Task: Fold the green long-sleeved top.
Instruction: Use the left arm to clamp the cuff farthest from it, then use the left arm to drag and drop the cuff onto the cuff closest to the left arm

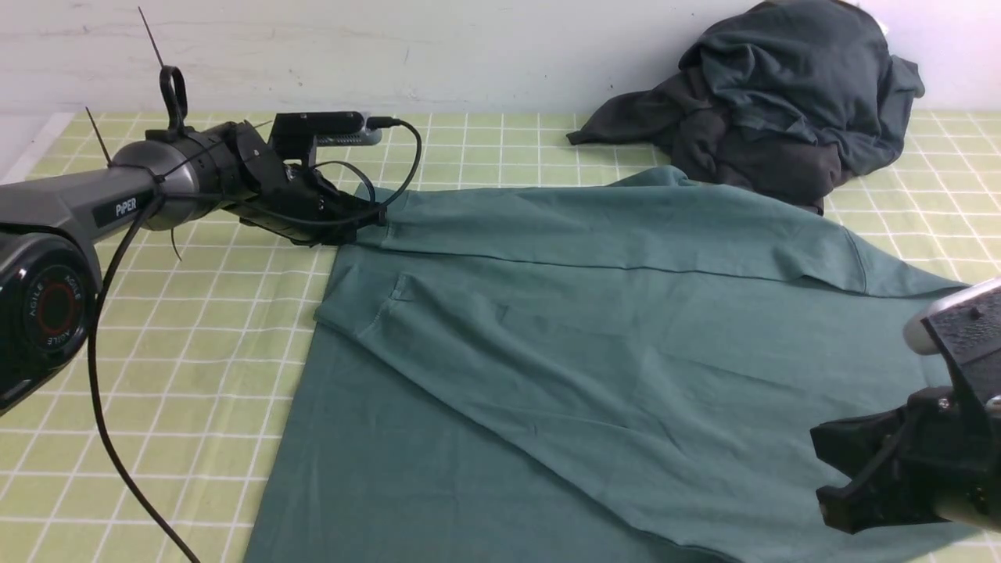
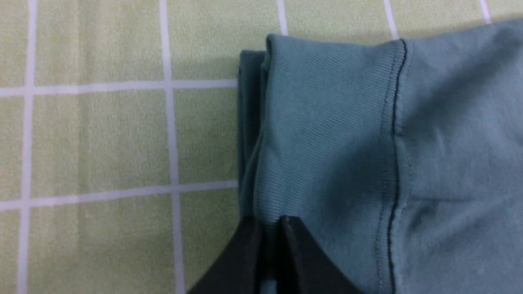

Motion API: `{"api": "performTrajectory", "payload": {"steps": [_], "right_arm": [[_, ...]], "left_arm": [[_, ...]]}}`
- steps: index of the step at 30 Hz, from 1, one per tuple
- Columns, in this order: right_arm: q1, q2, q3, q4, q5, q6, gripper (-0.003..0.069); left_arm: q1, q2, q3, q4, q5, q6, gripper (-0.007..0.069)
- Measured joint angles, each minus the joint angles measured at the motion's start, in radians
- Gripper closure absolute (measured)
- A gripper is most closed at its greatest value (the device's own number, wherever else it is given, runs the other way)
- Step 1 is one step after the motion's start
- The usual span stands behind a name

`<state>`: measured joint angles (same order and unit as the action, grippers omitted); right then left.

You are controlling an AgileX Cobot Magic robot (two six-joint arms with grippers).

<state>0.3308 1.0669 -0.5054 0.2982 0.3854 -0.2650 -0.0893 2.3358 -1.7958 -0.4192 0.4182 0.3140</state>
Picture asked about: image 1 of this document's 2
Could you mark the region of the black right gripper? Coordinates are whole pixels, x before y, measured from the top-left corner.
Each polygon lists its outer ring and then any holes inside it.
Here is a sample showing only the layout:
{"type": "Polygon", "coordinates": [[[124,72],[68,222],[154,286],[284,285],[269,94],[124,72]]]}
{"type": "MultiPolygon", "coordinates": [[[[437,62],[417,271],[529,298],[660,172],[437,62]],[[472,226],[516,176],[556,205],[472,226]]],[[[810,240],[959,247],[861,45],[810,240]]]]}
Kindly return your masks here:
{"type": "Polygon", "coordinates": [[[933,516],[999,531],[999,402],[973,403],[967,417],[946,387],[922,389],[902,411],[826,421],[810,431],[816,457],[849,478],[816,489],[823,523],[857,534],[920,521],[917,496],[933,516]]]}

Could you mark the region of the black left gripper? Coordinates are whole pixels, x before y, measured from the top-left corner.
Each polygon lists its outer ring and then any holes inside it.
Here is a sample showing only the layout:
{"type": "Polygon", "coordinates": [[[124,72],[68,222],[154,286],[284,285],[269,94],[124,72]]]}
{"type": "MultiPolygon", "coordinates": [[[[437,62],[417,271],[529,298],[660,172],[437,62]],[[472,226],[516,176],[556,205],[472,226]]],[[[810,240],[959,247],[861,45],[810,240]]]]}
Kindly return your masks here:
{"type": "Polygon", "coordinates": [[[223,210],[241,224],[307,247],[350,245],[361,229],[385,227],[381,203],[348,195],[318,172],[285,164],[249,122],[235,124],[228,147],[235,151],[239,181],[223,189],[223,210]]]}

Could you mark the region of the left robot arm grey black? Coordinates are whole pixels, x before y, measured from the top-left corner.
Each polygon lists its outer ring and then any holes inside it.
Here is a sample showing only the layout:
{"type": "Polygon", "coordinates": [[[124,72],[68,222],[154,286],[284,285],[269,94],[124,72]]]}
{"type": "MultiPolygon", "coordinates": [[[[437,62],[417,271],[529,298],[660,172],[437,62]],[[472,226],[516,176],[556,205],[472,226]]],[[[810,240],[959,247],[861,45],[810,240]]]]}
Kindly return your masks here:
{"type": "Polygon", "coordinates": [[[375,190],[323,178],[319,147],[382,139],[362,112],[279,113],[262,138],[248,122],[171,126],[122,146],[103,170],[2,186],[2,410],[68,366],[104,282],[96,245],[133,224],[170,231],[222,210],[297,246],[338,246],[385,217],[375,190]]]}

